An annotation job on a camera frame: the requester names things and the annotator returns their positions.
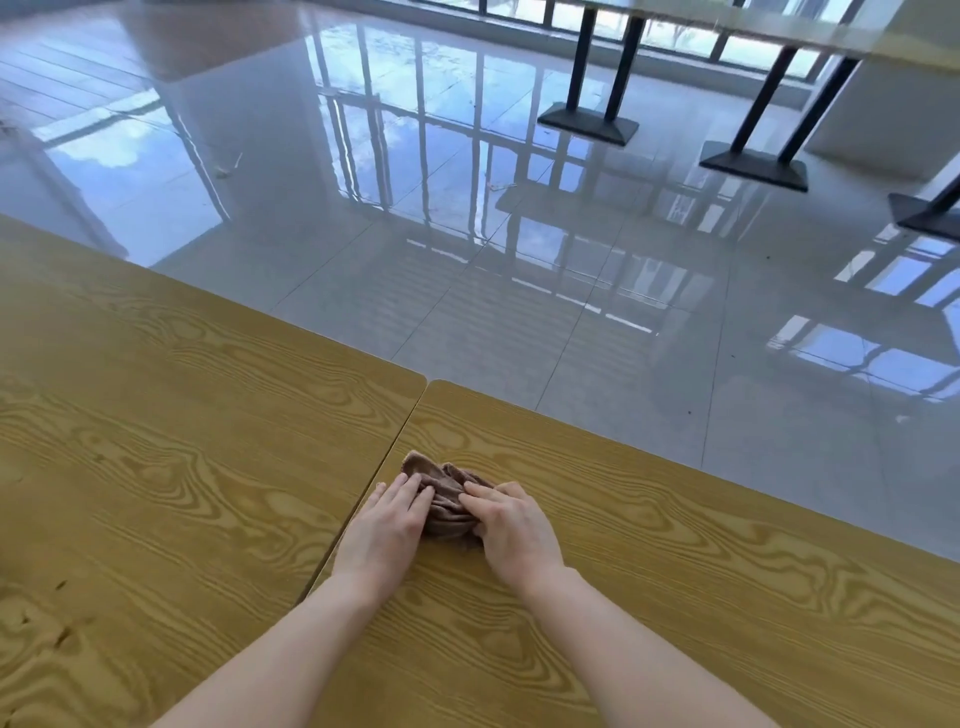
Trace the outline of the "person's left hand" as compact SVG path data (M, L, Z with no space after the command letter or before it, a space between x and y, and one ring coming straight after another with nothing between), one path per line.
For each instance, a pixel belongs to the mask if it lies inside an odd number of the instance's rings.
M411 518L421 479L399 474L376 484L343 532L331 576L369 604L388 601L413 563L425 525Z

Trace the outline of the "person's right hand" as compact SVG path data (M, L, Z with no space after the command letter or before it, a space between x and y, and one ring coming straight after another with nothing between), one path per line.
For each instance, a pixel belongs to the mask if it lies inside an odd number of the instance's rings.
M520 483L489 489L467 482L460 503L472 516L492 514L492 536L483 541L486 562L522 601L566 567L551 523Z

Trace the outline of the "brown cleaning cloth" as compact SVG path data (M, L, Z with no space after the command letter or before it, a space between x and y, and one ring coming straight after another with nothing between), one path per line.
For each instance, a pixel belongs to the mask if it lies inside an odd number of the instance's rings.
M434 490L421 533L423 539L456 543L464 549L482 546L474 532L478 519L461 504L460 495L468 482L488 489L494 489L494 483L450 462L438 465L415 450L405 455L400 471L408 478L420 475L419 489Z

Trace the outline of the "person's left forearm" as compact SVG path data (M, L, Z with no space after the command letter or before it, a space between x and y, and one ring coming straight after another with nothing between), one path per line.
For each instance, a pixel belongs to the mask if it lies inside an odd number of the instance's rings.
M332 575L150 728L306 728L349 647L400 582L375 569Z

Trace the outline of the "person's right forearm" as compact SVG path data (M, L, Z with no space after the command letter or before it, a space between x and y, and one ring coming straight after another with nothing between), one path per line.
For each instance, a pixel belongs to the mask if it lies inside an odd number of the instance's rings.
M779 728L576 570L538 566L511 587L569 662L607 728Z

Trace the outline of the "light wooden table top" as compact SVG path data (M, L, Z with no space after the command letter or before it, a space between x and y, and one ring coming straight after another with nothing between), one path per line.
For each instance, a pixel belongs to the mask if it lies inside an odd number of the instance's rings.
M629 17L672 22L717 33L727 32L799 50L819 50L858 60L877 60L960 74L960 46L938 44L887 28L783 15L734 6L726 0L564 1L592 10L618 12Z

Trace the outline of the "black pedestal table leg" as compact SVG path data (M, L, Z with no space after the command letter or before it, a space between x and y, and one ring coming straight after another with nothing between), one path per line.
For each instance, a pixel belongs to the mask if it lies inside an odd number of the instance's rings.
M887 201L898 228L960 245L960 174L931 200L891 193Z
M796 47L782 47L732 142L706 141L699 161L701 167L777 188L801 193L809 191L807 166L795 158L858 68L860 59L842 57L778 153L748 149L753 132L797 53Z
M606 109L601 112L580 104L598 13L599 10L592 6L585 7L582 12L566 100L551 105L536 121L539 125L574 136L625 147L636 134L639 124L619 113L632 76L645 19L634 15L629 17Z

